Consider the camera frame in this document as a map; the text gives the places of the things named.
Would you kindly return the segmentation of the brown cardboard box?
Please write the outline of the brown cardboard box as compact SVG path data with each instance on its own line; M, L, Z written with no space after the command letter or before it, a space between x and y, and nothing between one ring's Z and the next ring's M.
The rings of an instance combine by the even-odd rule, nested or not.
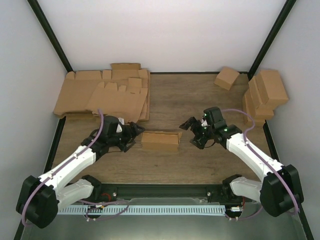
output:
M141 137L141 147L145 150L177 152L182 132L145 131Z

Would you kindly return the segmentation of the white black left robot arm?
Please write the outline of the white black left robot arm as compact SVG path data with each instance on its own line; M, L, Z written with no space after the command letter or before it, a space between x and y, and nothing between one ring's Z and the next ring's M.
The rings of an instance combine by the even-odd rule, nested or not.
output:
M24 226L31 222L38 228L47 227L61 211L75 202L95 204L102 196L102 183L90 175L70 183L82 170L93 165L110 148L127 152L135 138L145 128L135 122L107 115L101 117L100 127L93 130L80 146L55 168L39 177L29 176L22 183L16 211Z

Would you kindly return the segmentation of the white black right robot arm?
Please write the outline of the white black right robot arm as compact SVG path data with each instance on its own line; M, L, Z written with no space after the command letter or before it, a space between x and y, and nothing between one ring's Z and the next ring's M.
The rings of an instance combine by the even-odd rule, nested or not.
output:
M271 216L283 213L296 215L304 201L298 170L291 164L283 165L269 157L247 137L247 132L236 125L228 125L219 107L207 108L201 119L190 117L180 129L190 130L194 137L190 142L203 150L209 140L242 160L258 177L249 180L240 174L222 182L223 198L229 202L245 197L261 204Z

